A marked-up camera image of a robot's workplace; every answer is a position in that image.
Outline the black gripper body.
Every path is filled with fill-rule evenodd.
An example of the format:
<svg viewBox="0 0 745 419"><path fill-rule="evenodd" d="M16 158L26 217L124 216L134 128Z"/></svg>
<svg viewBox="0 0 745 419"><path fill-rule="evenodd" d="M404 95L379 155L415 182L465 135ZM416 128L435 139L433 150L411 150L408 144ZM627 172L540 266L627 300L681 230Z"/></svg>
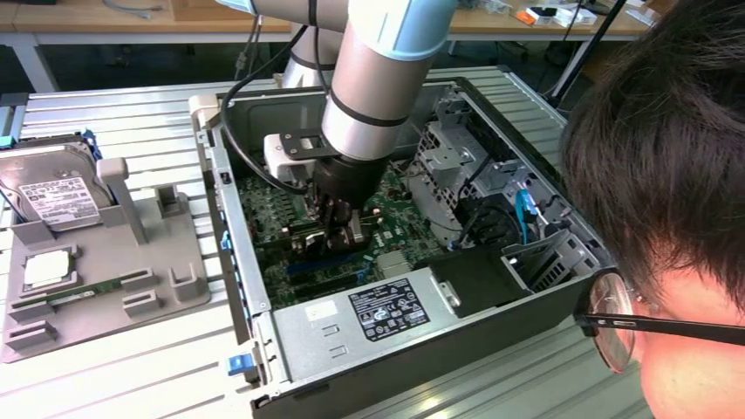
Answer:
<svg viewBox="0 0 745 419"><path fill-rule="evenodd" d="M314 187L318 202L342 201L362 208L379 190L390 159L358 161L343 155L316 161Z"/></svg>

